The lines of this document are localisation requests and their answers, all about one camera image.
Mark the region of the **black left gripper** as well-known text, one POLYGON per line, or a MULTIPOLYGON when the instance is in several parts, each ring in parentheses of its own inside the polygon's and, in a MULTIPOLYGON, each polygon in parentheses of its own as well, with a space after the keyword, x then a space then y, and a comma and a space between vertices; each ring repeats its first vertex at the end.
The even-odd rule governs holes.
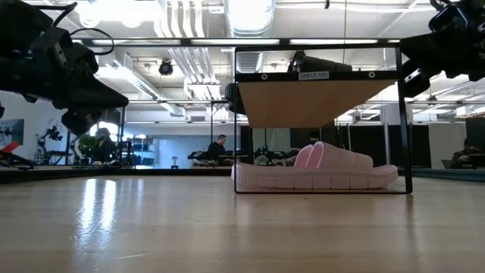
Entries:
POLYGON ((74 44, 64 53, 67 65, 59 68, 39 65, 33 53, 0 54, 0 91, 67 108, 61 123, 70 133, 82 135, 100 120, 102 111, 127 106, 129 99, 95 78, 99 65, 92 50, 74 44))

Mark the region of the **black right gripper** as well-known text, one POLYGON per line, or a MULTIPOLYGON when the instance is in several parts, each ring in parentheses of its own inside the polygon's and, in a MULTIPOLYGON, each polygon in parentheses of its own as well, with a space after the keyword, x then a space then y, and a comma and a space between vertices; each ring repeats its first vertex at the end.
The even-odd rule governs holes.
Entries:
POLYGON ((399 43, 408 60, 402 65, 404 96, 414 98, 430 88, 430 78, 467 75, 471 82, 485 78, 485 21, 453 23, 436 33, 404 38, 399 43))

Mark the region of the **white shelf label sticker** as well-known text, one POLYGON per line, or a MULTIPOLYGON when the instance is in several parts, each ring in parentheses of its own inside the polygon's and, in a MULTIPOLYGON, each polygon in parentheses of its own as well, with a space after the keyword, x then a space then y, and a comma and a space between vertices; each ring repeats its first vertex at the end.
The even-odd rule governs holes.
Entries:
POLYGON ((327 80, 330 78, 328 71, 300 72, 299 80, 327 80))

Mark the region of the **black metal wooden shelf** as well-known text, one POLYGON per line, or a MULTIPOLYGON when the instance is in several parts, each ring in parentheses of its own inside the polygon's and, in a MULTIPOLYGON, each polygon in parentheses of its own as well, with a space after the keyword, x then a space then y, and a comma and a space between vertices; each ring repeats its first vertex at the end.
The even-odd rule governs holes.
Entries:
MULTIPOLYGON (((240 73, 234 80, 242 97, 249 126, 252 128, 322 127, 340 115, 377 95, 395 83, 402 135, 402 157, 405 161, 405 183, 402 194, 413 191, 408 146, 408 121, 404 98, 402 52, 398 43, 302 45, 301 49, 393 49, 396 68, 391 71, 328 71, 327 80, 299 80, 299 73, 240 73)), ((240 194, 391 194, 390 184, 380 190, 278 190, 238 184, 240 194)))

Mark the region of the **green background plant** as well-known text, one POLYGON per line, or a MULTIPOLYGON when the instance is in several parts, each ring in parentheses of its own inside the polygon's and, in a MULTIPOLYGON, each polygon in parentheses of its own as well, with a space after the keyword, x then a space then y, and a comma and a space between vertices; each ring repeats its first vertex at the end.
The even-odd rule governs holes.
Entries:
POLYGON ((83 155, 87 155, 96 147, 98 140, 94 136, 83 134, 78 139, 78 149, 83 155))

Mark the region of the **person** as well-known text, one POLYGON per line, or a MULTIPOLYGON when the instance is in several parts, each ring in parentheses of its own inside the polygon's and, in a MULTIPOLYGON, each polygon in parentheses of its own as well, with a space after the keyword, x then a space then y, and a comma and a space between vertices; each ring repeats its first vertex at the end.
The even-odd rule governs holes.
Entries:
POLYGON ((112 161, 112 155, 115 151, 115 144, 111 139, 111 133, 108 128, 100 128, 96 133, 96 144, 92 150, 92 163, 101 165, 112 161))
POLYGON ((208 157, 211 160, 219 161, 221 155, 226 155, 226 149, 224 148, 227 136, 221 134, 217 137, 217 140, 208 146, 208 157))
POLYGON ((485 155, 485 149, 481 146, 471 146, 468 139, 464 140, 464 148, 453 154, 451 169, 473 169, 474 164, 471 155, 485 155))

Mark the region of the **black ceiling spotlight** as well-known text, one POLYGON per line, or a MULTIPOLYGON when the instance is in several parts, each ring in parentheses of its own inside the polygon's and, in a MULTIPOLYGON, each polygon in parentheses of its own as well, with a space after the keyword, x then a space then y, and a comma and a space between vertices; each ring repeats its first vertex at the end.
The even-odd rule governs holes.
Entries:
POLYGON ((171 64, 171 60, 163 59, 159 66, 158 72, 162 76, 170 76, 174 72, 173 65, 171 64))

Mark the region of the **black partition panel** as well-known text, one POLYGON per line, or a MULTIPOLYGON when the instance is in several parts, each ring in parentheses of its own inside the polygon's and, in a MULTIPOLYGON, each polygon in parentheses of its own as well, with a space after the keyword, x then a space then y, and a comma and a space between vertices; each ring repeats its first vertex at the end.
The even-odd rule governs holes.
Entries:
MULTIPOLYGON (((381 165, 404 166, 402 160, 401 128, 389 125, 387 135, 383 125, 351 126, 350 148, 353 152, 369 155, 374 167, 381 165)), ((411 166, 413 168, 431 168, 429 129, 427 125, 409 125, 411 147, 411 166)))

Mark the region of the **black ceiling light bar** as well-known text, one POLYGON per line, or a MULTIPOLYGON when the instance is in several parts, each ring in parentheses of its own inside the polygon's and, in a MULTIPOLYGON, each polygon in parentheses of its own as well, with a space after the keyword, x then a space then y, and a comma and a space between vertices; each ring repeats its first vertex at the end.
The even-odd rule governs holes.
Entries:
POLYGON ((91 39, 74 38, 88 47, 238 47, 238 46, 287 46, 287 45, 337 45, 398 43, 399 39, 290 39, 290 38, 125 38, 91 39))

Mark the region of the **blue wall screen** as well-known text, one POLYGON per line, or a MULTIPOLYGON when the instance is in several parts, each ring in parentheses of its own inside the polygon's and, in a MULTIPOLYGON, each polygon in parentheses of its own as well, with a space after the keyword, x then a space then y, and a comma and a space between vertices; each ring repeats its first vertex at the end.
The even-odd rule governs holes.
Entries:
POLYGON ((23 145, 24 119, 0 120, 0 147, 12 142, 23 145))

